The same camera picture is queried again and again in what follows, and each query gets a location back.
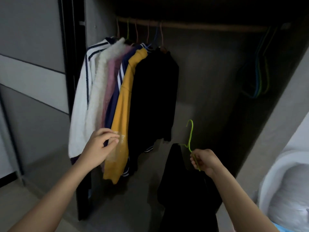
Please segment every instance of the hand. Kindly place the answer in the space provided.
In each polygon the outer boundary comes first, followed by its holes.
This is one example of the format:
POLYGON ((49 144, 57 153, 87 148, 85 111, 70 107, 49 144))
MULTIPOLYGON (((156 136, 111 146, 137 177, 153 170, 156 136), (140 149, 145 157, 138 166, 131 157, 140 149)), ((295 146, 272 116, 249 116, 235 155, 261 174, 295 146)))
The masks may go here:
POLYGON ((211 178, 214 176, 215 171, 224 167, 221 161, 218 159, 218 157, 211 149, 206 150, 195 149, 190 155, 191 163, 195 169, 197 169, 197 164, 195 163, 193 155, 195 155, 195 158, 198 162, 200 169, 204 171, 211 178))
POLYGON ((113 133, 111 129, 102 128, 94 131, 76 163, 82 166, 85 171, 90 172, 99 166, 117 146, 118 138, 119 135, 113 133), (110 138, 114 138, 114 140, 104 147, 104 142, 110 138))

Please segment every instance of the black baseboard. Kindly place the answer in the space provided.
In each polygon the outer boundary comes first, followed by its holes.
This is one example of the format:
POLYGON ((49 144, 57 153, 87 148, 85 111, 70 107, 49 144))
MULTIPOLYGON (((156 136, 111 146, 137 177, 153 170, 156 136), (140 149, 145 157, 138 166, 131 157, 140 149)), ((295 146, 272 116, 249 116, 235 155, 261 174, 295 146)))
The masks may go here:
POLYGON ((0 188, 15 181, 17 179, 16 172, 13 172, 9 175, 6 175, 5 177, 0 178, 0 188))

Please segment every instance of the yellow sweater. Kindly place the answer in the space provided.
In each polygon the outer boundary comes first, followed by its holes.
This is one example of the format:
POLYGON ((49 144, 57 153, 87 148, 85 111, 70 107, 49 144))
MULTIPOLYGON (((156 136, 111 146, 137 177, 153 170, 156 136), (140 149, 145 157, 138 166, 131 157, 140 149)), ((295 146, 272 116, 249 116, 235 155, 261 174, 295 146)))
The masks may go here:
POLYGON ((139 62, 141 62, 142 59, 146 57, 147 51, 142 48, 137 50, 136 53, 129 59, 129 65, 120 88, 112 124, 112 130, 120 135, 120 139, 116 149, 110 153, 105 160, 103 175, 104 179, 111 179, 114 184, 118 182, 120 176, 123 174, 129 156, 128 126, 135 67, 139 62))

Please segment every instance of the person's left hand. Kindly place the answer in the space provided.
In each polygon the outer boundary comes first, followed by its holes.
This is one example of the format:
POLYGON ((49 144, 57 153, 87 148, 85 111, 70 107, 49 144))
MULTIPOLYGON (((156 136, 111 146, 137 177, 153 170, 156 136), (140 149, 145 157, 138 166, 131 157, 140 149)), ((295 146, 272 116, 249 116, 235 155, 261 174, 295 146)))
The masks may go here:
POLYGON ((76 163, 81 165, 87 172, 90 172, 100 165, 117 146, 118 138, 119 135, 113 133, 111 129, 102 128, 94 131, 76 163), (114 140, 104 147, 104 142, 110 138, 114 138, 114 140))

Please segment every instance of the forearm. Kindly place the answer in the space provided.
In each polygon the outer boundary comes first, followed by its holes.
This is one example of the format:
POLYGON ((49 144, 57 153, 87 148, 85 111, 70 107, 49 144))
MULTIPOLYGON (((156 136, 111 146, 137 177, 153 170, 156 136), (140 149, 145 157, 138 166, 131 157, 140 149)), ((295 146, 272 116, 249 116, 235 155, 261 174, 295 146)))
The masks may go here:
POLYGON ((212 178, 237 232, 278 232, 225 167, 212 178))
POLYGON ((58 181, 58 183, 30 210, 9 232, 55 231, 74 191, 87 172, 78 162, 58 181))

